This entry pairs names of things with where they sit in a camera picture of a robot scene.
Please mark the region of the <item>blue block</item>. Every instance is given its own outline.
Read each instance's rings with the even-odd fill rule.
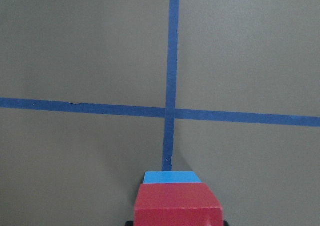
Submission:
[[[192,183],[201,182],[198,176],[191,171],[161,171],[146,172],[143,183]]]

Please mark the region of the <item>stacked block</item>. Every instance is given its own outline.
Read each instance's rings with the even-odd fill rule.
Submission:
[[[147,172],[134,226],[223,226],[223,208],[194,172]]]

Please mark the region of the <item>red cube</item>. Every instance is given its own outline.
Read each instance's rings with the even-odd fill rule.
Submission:
[[[205,183],[141,184],[134,226],[223,226],[223,208]]]

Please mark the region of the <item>red box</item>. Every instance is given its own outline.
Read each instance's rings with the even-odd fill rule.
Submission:
[[[223,226],[223,208],[205,183],[141,184],[134,226]]]

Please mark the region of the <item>vertical blue tape line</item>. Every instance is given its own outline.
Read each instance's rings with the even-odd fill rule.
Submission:
[[[170,0],[162,170],[172,171],[178,69],[179,0]]]

